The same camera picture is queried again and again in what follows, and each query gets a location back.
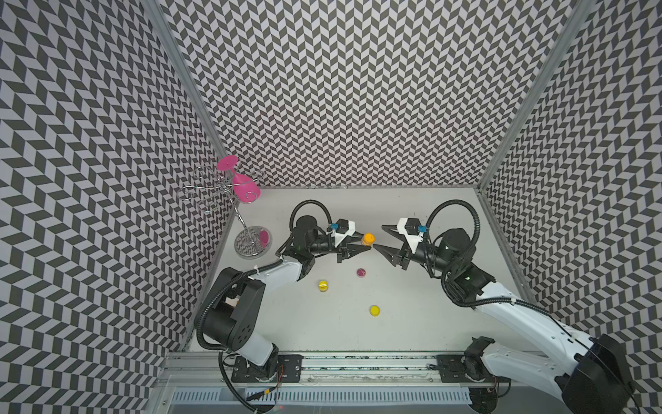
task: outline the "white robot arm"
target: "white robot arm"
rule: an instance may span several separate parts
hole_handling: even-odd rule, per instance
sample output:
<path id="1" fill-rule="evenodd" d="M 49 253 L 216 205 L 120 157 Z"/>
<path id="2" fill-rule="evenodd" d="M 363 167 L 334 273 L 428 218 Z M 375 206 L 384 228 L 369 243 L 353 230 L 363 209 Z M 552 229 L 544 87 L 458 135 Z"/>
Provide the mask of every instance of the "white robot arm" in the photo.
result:
<path id="1" fill-rule="evenodd" d="M 428 229 L 435 215 L 453 204 L 471 212 L 473 237 L 463 229 L 450 229 L 435 245 Z M 382 229 L 402 241 L 400 249 L 373 245 L 393 266 L 406 270 L 410 262 L 420 264 L 431 278 L 440 279 L 454 304 L 494 317 L 546 355 L 509 349 L 483 336 L 474 338 L 462 358 L 470 380 L 478 382 L 488 375 L 507 377 L 555 396 L 576 414 L 617 414 L 625 407 L 634 383 L 622 346 L 608 335 L 593 338 L 556 321 L 545 309 L 521 300 L 474 265 L 480 222 L 466 201 L 442 203 L 426 225 L 415 218 L 403 218 L 397 225 L 383 225 Z"/>

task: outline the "checkered wall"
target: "checkered wall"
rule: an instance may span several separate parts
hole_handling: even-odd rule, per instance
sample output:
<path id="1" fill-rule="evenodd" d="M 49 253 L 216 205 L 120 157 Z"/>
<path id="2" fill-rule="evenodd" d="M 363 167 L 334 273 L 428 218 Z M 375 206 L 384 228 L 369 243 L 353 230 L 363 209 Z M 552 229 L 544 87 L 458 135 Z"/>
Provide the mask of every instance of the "checkered wall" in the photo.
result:
<path id="1" fill-rule="evenodd" d="M 477 183 L 576 0 L 162 0 L 267 185 Z"/>
<path id="2" fill-rule="evenodd" d="M 648 413 L 662 413 L 661 17 L 658 1 L 598 2 L 488 192 L 537 298 L 625 343 Z"/>
<path id="3" fill-rule="evenodd" d="M 0 17 L 0 412 L 139 409 L 223 226 L 174 199 L 213 152 L 136 0 Z"/>

